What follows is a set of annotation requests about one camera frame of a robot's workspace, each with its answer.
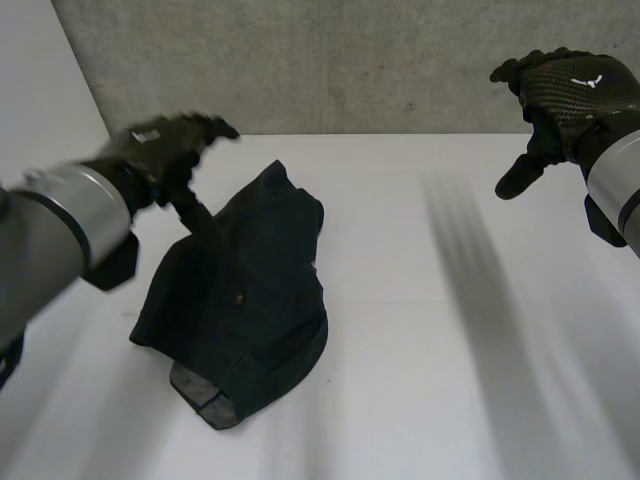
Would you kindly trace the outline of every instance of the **black glove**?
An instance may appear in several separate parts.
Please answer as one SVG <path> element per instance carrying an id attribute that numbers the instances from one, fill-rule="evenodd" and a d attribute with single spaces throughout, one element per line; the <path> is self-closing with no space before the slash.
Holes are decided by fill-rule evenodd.
<path id="1" fill-rule="evenodd" d="M 490 80 L 508 83 L 524 120 L 534 129 L 527 153 L 496 186 L 502 199 L 520 195 L 547 166 L 565 161 L 580 165 L 586 179 L 599 153 L 640 130 L 640 84 L 627 67 L 607 55 L 566 48 L 547 54 L 536 50 L 521 60 L 507 60 Z M 591 146 L 585 150 L 582 144 Z M 595 144 L 602 149 L 598 155 L 593 155 Z M 612 245 L 626 245 L 589 196 L 585 208 L 596 235 Z"/>
<path id="2" fill-rule="evenodd" d="M 104 176 L 120 192 L 131 218 L 152 202 L 174 203 L 181 216 L 209 219 L 189 182 L 202 151 L 218 137 L 236 139 L 238 132 L 220 117 L 203 115 L 157 117 L 117 135 L 94 160 L 83 165 Z M 83 278 L 101 290 L 111 290 L 133 278 L 138 259 L 133 233 Z"/>
<path id="3" fill-rule="evenodd" d="M 83 163 L 114 184 L 133 216 L 154 201 L 166 205 L 174 192 L 186 189 L 202 151 L 218 137 L 239 134 L 220 117 L 157 117 L 126 129 Z"/>

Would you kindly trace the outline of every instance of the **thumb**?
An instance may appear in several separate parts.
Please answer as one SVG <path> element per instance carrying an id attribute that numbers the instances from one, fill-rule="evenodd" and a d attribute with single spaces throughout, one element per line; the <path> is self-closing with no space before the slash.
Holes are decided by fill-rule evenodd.
<path id="1" fill-rule="evenodd" d="M 546 157 L 523 153 L 496 185 L 496 195 L 511 200 L 524 192 L 542 176 L 551 162 Z"/>

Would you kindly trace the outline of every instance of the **gray robot arm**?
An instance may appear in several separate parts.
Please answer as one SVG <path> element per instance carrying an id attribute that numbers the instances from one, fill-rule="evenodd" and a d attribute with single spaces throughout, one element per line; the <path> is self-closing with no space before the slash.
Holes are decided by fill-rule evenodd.
<path id="1" fill-rule="evenodd" d="M 621 138 L 598 157 L 587 189 L 640 257 L 640 131 Z"/>
<path id="2" fill-rule="evenodd" d="M 0 351 L 129 234 L 118 190 L 81 164 L 32 172 L 0 205 Z"/>

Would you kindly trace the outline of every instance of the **robotic hand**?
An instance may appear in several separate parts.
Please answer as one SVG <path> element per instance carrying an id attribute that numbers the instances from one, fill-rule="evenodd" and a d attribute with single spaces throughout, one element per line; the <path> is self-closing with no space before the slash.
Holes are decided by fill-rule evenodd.
<path id="1" fill-rule="evenodd" d="M 507 60 L 490 80 L 508 84 L 534 129 L 496 194 L 514 198 L 547 166 L 576 163 L 591 230 L 640 256 L 640 84 L 629 69 L 607 55 L 560 48 Z"/>
<path id="2" fill-rule="evenodd" d="M 135 213 L 153 202 L 178 204 L 179 213 L 199 206 L 188 183 L 201 153 L 218 137 L 238 136 L 219 117 L 158 117 L 94 159 L 32 171 L 23 185 L 0 189 L 0 352 L 21 345 L 27 322 L 78 277 L 103 290 L 131 278 Z M 0 384 L 5 363 L 0 355 Z"/>

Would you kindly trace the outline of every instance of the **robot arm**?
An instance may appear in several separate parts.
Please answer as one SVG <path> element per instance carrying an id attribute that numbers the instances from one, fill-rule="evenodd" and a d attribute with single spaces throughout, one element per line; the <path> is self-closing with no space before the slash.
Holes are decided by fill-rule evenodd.
<path id="1" fill-rule="evenodd" d="M 95 170 L 64 165 L 4 195 L 0 217 L 0 351 L 75 279 L 129 234 L 118 190 Z"/>
<path id="2" fill-rule="evenodd" d="M 23 184 L 0 189 L 0 352 L 78 277 L 103 290 L 131 278 L 135 213 L 183 198 L 202 151 L 220 136 L 238 133 L 219 117 L 159 117 L 126 130 L 95 159 L 29 172 Z M 0 359 L 0 386 L 3 367 Z"/>

